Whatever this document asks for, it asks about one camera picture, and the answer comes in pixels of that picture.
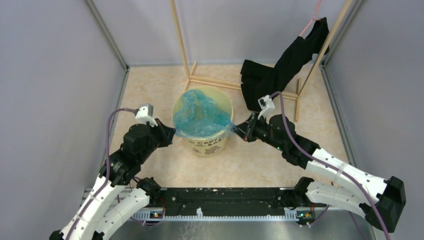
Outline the yellow paper trash bin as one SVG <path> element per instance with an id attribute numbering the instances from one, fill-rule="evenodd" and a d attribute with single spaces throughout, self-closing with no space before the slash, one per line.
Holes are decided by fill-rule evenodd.
<path id="1" fill-rule="evenodd" d="M 174 102 L 172 123 L 176 135 L 193 154 L 211 157 L 220 153 L 234 126 L 230 98 L 212 86 L 186 90 Z"/>

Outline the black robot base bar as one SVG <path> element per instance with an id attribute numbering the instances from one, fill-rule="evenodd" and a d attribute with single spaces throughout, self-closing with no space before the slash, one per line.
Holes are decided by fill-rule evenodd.
<path id="1" fill-rule="evenodd" d="M 194 216 L 198 209 L 206 217 L 283 216 L 289 210 L 313 206 L 304 194 L 292 188 L 162 188 L 150 199 L 150 209 L 164 210 L 166 217 Z"/>

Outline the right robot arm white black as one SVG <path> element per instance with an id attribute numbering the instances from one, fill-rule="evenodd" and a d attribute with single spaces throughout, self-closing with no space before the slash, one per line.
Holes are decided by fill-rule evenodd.
<path id="1" fill-rule="evenodd" d="M 307 206 L 310 202 L 333 205 L 363 217 L 381 231 L 395 231 L 406 205 L 401 179 L 375 176 L 338 159 L 317 143 L 298 135 L 295 125 L 281 114 L 267 120 L 253 112 L 231 130 L 245 142 L 260 140 L 272 146 L 291 165 L 323 175 L 337 184 L 307 180 L 306 186 L 293 192 L 297 205 Z"/>

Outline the blue plastic trash bag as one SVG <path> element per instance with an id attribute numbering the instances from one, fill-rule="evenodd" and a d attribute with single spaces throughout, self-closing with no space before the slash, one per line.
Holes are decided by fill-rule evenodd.
<path id="1" fill-rule="evenodd" d="M 217 99 L 199 89 L 189 89 L 180 98 L 181 106 L 172 114 L 176 135 L 191 139 L 226 137 L 235 126 L 231 113 L 219 106 Z"/>

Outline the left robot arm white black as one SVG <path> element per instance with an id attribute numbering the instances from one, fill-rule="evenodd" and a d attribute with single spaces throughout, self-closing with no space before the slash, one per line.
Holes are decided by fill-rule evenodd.
<path id="1" fill-rule="evenodd" d="M 131 193 L 115 207 L 109 207 L 142 164 L 158 148 L 173 142 L 176 129 L 156 119 L 156 125 L 132 125 L 120 148 L 101 167 L 96 182 L 71 221 L 54 231 L 51 240 L 108 240 L 137 211 L 160 202 L 160 185 L 151 177 L 140 180 Z"/>

